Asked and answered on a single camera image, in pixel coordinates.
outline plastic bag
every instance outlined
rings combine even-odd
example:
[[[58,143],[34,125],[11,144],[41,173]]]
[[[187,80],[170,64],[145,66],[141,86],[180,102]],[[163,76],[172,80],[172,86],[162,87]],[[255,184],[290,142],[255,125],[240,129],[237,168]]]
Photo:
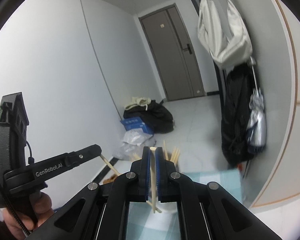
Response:
[[[249,108],[251,115],[247,125],[248,152],[256,154],[262,152],[266,145],[265,103],[260,88],[253,89]]]
[[[154,146],[156,140],[153,135],[144,133],[141,128],[126,131],[122,145],[114,157],[124,161],[134,161],[135,155],[142,157],[144,146]]]
[[[142,128],[138,128],[126,131],[122,141],[128,144],[140,146],[151,137],[153,137],[153,135],[144,133]]]

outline doorway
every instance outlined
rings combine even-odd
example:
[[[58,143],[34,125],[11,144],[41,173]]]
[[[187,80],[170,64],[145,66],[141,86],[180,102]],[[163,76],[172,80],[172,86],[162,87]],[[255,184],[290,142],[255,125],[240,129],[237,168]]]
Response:
[[[175,4],[140,18],[168,101],[205,95],[194,50]]]

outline blue cardboard box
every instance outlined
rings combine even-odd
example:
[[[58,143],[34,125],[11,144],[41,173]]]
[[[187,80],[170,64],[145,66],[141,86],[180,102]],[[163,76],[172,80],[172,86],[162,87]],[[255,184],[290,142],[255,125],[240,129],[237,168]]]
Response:
[[[153,130],[150,127],[148,127],[141,120],[141,118],[139,116],[128,118],[128,119],[124,119],[124,120],[122,120],[120,122],[124,125],[126,131],[129,131],[131,129],[142,128],[142,130],[143,130],[144,133],[153,134]]]

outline cable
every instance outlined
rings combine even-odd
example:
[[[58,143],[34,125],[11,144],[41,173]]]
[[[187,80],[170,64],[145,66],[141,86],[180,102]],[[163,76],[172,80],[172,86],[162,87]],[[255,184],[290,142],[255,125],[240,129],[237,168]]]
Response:
[[[247,175],[246,173],[247,173],[247,170],[248,170],[249,162],[250,162],[250,160],[247,160],[246,168],[245,168],[244,173],[243,173],[243,176],[242,176],[243,179],[244,179],[244,177]]]
[[[30,157],[32,158],[32,151],[31,151],[30,144],[28,143],[28,141],[26,141],[26,143],[27,143],[27,146],[29,147],[29,151],[30,151]]]
[[[24,223],[21,221],[20,217],[18,216],[17,212],[15,211],[15,209],[13,208],[9,198],[7,197],[3,187],[1,186],[0,184],[0,193],[3,197],[3,200],[7,206],[7,209],[10,211],[11,215],[13,216],[13,218],[16,220],[16,222],[18,223],[18,225],[21,227],[23,233],[26,235],[26,236],[29,236],[30,235],[30,232],[29,230],[26,228],[26,226],[24,225]]]
[[[32,157],[32,150],[30,147],[30,143],[26,141],[27,146],[29,147],[30,157],[28,158],[28,164],[34,164],[34,158]]]

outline door handle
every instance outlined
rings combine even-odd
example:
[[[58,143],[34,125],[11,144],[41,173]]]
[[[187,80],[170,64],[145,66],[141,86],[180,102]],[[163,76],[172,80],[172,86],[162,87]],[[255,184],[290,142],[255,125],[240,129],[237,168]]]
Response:
[[[183,52],[189,51],[189,54],[191,55],[192,54],[192,50],[191,50],[190,44],[187,43],[187,47],[185,49],[182,48],[182,51]]]

